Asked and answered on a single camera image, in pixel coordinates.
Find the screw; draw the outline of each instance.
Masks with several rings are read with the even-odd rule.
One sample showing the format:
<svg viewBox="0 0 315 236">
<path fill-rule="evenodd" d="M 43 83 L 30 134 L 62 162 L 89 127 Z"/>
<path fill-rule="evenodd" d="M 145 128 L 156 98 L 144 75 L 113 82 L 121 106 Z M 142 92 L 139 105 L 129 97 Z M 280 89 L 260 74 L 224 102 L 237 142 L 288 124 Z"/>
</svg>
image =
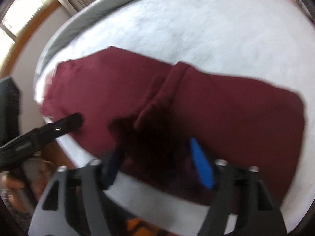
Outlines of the screw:
<svg viewBox="0 0 315 236">
<path fill-rule="evenodd" d="M 249 171 L 257 173 L 257 172 L 259 172 L 259 168 L 257 166 L 251 166 L 251 167 L 249 167 Z"/>
<path fill-rule="evenodd" d="M 100 165 L 101 163 L 102 163 L 102 161 L 99 159 L 94 159 L 94 160 L 90 161 L 91 166 L 97 166 L 97 165 Z"/>
<path fill-rule="evenodd" d="M 227 163 L 226 160 L 218 159 L 218 160 L 215 160 L 215 164 L 218 165 L 218 166 L 223 166 L 223 167 L 225 167 L 228 163 Z"/>
<path fill-rule="evenodd" d="M 57 171 L 58 171 L 58 172 L 64 172 L 64 171 L 66 171 L 67 169 L 68 169 L 67 166 L 60 166 L 60 167 L 57 168 Z"/>
</svg>

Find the maroon shirt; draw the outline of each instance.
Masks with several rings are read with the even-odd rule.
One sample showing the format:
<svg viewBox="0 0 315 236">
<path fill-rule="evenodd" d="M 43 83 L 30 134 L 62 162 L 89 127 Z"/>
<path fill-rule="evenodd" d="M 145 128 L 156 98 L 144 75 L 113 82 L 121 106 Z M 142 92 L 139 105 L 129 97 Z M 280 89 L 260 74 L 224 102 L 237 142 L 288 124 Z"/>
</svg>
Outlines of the maroon shirt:
<svg viewBox="0 0 315 236">
<path fill-rule="evenodd" d="M 216 158 L 258 166 L 279 201 L 294 176 L 304 130 L 295 93 L 115 47 L 62 62 L 42 112 L 54 120 L 81 113 L 83 126 L 71 135 L 84 149 L 100 157 L 123 145 L 153 181 L 180 167 L 176 154 L 195 137 Z"/>
</svg>

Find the blue gripper pad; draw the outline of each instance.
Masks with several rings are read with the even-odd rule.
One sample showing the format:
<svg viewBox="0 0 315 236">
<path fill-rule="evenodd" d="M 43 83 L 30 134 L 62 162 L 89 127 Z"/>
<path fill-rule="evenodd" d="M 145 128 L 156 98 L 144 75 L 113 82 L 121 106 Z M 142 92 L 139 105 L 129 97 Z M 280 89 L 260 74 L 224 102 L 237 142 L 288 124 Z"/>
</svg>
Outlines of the blue gripper pad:
<svg viewBox="0 0 315 236">
<path fill-rule="evenodd" d="M 202 184 L 207 189 L 212 189 L 215 184 L 213 169 L 195 138 L 190 139 L 190 152 Z"/>
</svg>

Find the bed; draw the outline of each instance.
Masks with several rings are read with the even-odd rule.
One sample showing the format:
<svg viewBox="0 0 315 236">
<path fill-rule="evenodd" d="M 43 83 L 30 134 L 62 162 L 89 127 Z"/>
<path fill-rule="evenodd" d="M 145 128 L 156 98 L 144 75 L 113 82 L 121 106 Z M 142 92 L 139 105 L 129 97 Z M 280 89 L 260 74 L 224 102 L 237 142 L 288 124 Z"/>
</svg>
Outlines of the bed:
<svg viewBox="0 0 315 236">
<path fill-rule="evenodd" d="M 96 0 L 48 42 L 36 69 L 34 99 L 43 102 L 46 75 L 59 62 L 109 46 L 170 64 L 184 61 L 203 72 L 263 79 L 298 92 L 306 107 L 306 127 L 297 172 L 281 212 L 288 232 L 306 213 L 312 215 L 315 29 L 290 0 Z M 70 136 L 57 141 L 78 167 L 94 158 Z M 108 195 L 135 215 L 183 236 L 197 235 L 209 208 L 123 173 Z M 235 221 L 236 215 L 231 215 L 226 233 L 233 231 Z"/>
</svg>

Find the wall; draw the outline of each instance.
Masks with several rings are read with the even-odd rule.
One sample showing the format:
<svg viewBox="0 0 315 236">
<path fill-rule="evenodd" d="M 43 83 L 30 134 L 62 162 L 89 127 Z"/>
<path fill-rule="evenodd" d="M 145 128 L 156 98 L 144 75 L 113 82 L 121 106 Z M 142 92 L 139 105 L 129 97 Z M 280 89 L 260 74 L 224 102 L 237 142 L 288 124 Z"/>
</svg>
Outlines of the wall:
<svg viewBox="0 0 315 236">
<path fill-rule="evenodd" d="M 33 77 L 35 67 L 48 40 L 69 18 L 70 15 L 63 7 L 54 11 L 33 34 L 15 64 L 12 76 L 22 93 L 20 101 L 22 133 L 44 124 L 44 120 L 39 112 L 39 107 L 33 100 Z"/>
</svg>

